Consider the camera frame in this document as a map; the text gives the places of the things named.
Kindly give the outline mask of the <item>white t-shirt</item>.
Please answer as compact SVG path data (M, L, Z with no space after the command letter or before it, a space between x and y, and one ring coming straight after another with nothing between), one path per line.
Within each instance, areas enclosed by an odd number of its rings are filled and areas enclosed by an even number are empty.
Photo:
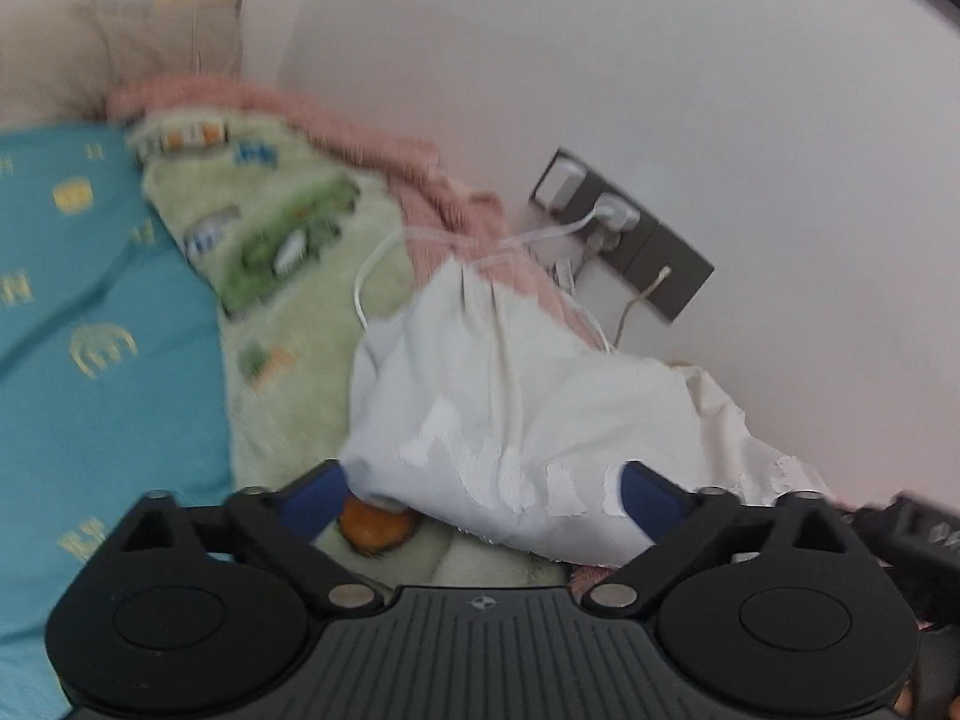
M590 348L535 299L454 260L370 323L338 458L366 502L585 566L623 566L651 543L620 504L631 460L754 505L825 488L752 436L701 367Z

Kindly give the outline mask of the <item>teal patterned bed sheet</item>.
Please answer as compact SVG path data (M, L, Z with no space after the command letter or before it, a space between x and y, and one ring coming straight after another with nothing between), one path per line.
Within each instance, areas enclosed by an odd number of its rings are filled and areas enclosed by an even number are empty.
M55 601L149 491L231 488L217 311L117 128L2 137L2 712L67 708Z

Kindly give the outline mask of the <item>green cartoon fleece blanket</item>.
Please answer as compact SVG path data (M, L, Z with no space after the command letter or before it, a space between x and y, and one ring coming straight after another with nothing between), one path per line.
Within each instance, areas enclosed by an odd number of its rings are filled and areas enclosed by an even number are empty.
M217 300L236 484L281 488L347 438L356 311L387 317L413 293L404 247L353 284L400 231L400 206L381 174L275 115L181 107L147 115L127 144L145 200Z

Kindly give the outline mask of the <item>pink fluffy blanket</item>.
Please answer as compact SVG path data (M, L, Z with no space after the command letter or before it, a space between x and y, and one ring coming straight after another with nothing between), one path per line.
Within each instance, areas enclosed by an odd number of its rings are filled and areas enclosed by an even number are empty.
M438 148L427 140L360 124L306 94L208 73L165 73L128 83L109 96L106 114L123 121L197 107L276 115L322 153L381 174L387 192L400 206L405 227L418 232L407 242L407 252L420 286L431 280L439 265L455 257L477 266L487 280L537 299L547 314L589 346L604 348L602 330L592 316L574 307L573 299L556 286L524 244L508 241L500 197L449 177Z

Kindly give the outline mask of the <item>grey pillow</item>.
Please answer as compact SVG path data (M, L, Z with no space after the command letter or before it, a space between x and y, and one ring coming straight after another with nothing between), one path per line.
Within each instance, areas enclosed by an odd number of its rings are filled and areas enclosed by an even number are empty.
M76 0L2 20L2 125L97 121L114 89L165 73L242 67L242 11Z

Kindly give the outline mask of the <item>wall power strip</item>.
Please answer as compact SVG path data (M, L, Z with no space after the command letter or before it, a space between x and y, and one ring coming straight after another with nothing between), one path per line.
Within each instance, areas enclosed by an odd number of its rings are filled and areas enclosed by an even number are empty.
M669 224L576 154L558 148L529 197L568 234L599 246L599 259L647 304L675 322L715 266Z

